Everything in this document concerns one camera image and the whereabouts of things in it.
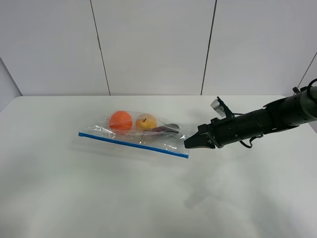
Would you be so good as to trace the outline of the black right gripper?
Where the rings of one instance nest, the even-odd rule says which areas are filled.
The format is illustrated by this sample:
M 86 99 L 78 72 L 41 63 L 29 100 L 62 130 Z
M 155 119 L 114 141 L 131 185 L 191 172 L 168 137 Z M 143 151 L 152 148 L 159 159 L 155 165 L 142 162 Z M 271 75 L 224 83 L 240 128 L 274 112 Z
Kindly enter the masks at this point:
M 209 124 L 198 126 L 198 132 L 184 141 L 186 149 L 222 148 L 238 142 L 239 135 L 234 119 L 214 118 Z

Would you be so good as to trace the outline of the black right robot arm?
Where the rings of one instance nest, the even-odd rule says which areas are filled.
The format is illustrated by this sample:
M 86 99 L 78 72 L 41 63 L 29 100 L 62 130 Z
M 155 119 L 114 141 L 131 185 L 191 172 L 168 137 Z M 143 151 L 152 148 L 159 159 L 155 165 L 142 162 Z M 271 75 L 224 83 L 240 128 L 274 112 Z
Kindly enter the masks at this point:
M 294 87 L 294 95 L 273 101 L 262 109 L 246 114 L 235 114 L 221 100 L 216 98 L 211 107 L 222 117 L 213 118 L 209 124 L 198 126 L 198 131 L 184 141 L 187 149 L 222 148 L 240 142 L 247 148 L 244 140 L 252 142 L 266 134 L 276 133 L 310 123 L 317 119 L 317 88 L 311 81 L 308 86 Z

